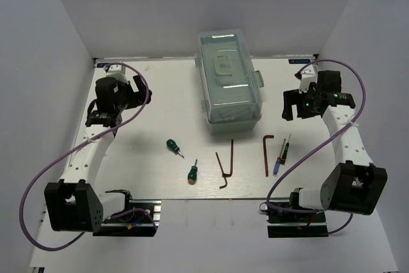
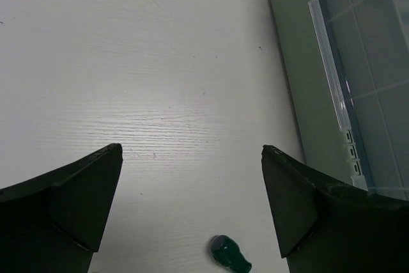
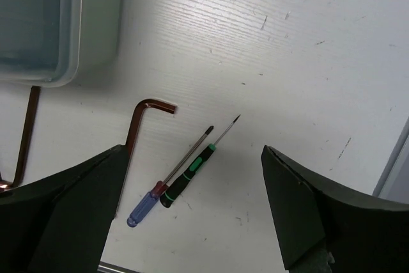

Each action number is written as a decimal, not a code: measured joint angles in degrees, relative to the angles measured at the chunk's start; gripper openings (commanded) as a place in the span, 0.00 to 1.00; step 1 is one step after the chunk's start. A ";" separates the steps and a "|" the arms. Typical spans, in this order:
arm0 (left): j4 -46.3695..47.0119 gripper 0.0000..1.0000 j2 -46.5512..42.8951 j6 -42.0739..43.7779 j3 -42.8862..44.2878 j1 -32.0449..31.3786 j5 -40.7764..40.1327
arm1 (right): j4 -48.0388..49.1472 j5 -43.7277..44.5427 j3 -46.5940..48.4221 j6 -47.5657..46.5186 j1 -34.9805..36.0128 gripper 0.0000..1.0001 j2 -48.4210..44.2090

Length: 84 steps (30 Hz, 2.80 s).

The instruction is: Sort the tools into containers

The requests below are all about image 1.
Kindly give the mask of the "black green precision screwdriver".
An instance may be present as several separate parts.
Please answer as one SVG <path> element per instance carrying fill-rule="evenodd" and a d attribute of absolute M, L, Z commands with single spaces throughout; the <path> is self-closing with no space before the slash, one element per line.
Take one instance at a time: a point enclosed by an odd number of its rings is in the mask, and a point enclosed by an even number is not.
<path fill-rule="evenodd" d="M 289 135 L 289 138 L 284 146 L 284 151 L 281 155 L 281 164 L 285 164 L 286 163 L 286 159 L 287 159 L 287 154 L 288 154 L 288 149 L 289 149 L 289 141 L 291 139 L 291 134 Z"/>

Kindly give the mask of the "small brown hex key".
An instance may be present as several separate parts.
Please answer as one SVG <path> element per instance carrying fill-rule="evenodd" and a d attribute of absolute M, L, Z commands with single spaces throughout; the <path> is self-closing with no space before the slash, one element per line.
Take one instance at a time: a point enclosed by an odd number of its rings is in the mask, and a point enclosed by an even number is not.
<path fill-rule="evenodd" d="M 223 170 L 223 167 L 222 167 L 222 164 L 221 164 L 221 161 L 220 161 L 219 154 L 218 154 L 217 152 L 215 152 L 215 156 L 216 156 L 217 162 L 218 162 L 218 164 L 219 164 L 219 168 L 220 168 L 220 172 L 221 172 L 221 177 L 222 177 L 222 179 L 224 180 L 224 185 L 219 186 L 219 189 L 224 189 L 224 188 L 226 188 L 226 187 L 228 186 L 228 181 L 227 181 L 226 175 L 225 175 L 225 173 L 224 173 L 224 170 Z"/>

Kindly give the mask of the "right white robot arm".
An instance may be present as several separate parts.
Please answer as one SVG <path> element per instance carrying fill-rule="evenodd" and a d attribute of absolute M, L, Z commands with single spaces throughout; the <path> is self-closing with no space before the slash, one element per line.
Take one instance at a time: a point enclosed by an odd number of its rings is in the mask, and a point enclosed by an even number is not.
<path fill-rule="evenodd" d="M 296 77 L 299 88 L 283 93 L 282 117 L 293 120 L 294 105 L 299 118 L 320 116 L 332 138 L 336 166 L 320 188 L 298 190 L 298 199 L 288 205 L 289 215 L 303 221 L 312 210 L 372 214 L 387 182 L 387 172 L 374 165 L 353 125 L 355 101 L 342 91 L 341 74 L 306 70 Z"/>

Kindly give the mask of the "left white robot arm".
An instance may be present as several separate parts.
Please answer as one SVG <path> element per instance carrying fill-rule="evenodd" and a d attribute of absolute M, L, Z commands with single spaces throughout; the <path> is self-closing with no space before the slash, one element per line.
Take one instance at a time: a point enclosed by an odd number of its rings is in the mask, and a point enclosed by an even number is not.
<path fill-rule="evenodd" d="M 87 110 L 81 147 L 74 151 L 57 182 L 48 183 L 44 194 L 54 231 L 99 231 L 102 223 L 116 216 L 129 221 L 135 214 L 130 192 L 122 189 L 97 194 L 95 180 L 106 151 L 125 124 L 123 111 L 141 109 L 150 103 L 151 91 L 139 74 L 129 81 L 123 63 L 105 65 L 105 77 L 95 83 L 96 98 Z"/>

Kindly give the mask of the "dark green stubby screwdriver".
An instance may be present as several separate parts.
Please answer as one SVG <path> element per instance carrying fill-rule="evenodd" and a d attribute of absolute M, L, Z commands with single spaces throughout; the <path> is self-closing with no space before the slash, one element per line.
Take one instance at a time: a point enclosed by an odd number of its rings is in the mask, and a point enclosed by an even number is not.
<path fill-rule="evenodd" d="M 176 144 L 176 142 L 173 139 L 168 139 L 166 141 L 166 146 L 169 150 L 171 150 L 173 153 L 176 155 L 179 155 L 181 158 L 185 158 L 183 154 L 180 151 L 180 147 Z"/>

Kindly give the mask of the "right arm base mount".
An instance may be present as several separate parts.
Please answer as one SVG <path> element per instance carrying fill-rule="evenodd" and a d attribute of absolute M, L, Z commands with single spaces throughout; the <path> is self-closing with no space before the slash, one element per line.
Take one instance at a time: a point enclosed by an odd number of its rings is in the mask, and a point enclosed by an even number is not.
<path fill-rule="evenodd" d="M 295 189 L 289 198 L 275 200 L 275 206 L 284 209 L 301 210 L 301 212 L 287 212 L 276 210 L 262 202 L 259 211 L 266 215 L 269 238 L 319 238 L 328 237 L 326 217 L 322 206 L 313 201 L 312 207 L 303 207 L 300 201 L 300 191 Z"/>

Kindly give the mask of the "blue handled precision screwdriver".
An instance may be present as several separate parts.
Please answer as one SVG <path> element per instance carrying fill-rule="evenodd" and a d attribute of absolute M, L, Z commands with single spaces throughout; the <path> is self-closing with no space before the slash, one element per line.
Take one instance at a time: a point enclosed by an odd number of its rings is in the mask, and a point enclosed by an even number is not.
<path fill-rule="evenodd" d="M 286 138 L 284 138 L 284 140 L 283 140 L 279 156 L 278 156 L 278 158 L 277 158 L 277 160 L 275 162 L 274 169 L 273 169 L 273 176 L 277 176 L 277 174 L 279 172 L 279 167 L 281 165 L 281 157 L 282 157 L 282 154 L 283 154 L 283 151 L 284 151 L 285 144 L 286 144 Z"/>

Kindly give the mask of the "green orange stubby screwdriver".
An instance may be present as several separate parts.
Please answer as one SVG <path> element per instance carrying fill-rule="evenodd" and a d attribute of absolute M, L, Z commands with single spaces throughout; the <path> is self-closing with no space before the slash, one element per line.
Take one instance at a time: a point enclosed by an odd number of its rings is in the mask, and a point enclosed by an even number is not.
<path fill-rule="evenodd" d="M 197 180 L 197 171 L 198 171 L 198 168 L 197 168 L 197 159 L 196 159 L 194 165 L 191 167 L 187 175 L 187 180 L 189 184 L 191 185 L 195 184 Z"/>

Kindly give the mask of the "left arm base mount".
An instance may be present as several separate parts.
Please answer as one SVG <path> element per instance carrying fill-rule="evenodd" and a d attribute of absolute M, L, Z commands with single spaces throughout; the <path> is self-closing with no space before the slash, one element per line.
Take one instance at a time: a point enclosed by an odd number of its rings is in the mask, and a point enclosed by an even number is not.
<path fill-rule="evenodd" d="M 154 237 L 160 224 L 161 200 L 130 200 L 129 208 L 137 208 L 116 219 L 105 220 L 94 237 Z"/>

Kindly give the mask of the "long brown hex key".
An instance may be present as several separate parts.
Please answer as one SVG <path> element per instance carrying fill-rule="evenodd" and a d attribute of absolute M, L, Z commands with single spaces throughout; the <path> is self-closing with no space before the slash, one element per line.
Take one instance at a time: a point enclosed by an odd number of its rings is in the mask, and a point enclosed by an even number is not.
<path fill-rule="evenodd" d="M 231 140 L 231 147 L 230 147 L 230 166 L 229 166 L 229 173 L 224 173 L 224 178 L 229 178 L 233 175 L 233 161 L 234 161 L 234 140 Z"/>

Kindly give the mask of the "green toolbox with clear lid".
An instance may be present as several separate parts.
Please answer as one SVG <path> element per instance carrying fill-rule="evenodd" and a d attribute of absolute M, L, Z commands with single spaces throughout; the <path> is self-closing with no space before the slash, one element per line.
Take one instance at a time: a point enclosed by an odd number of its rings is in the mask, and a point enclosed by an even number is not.
<path fill-rule="evenodd" d="M 202 107 L 210 133 L 252 130 L 262 117 L 264 86 L 239 29 L 198 34 L 195 54 Z"/>

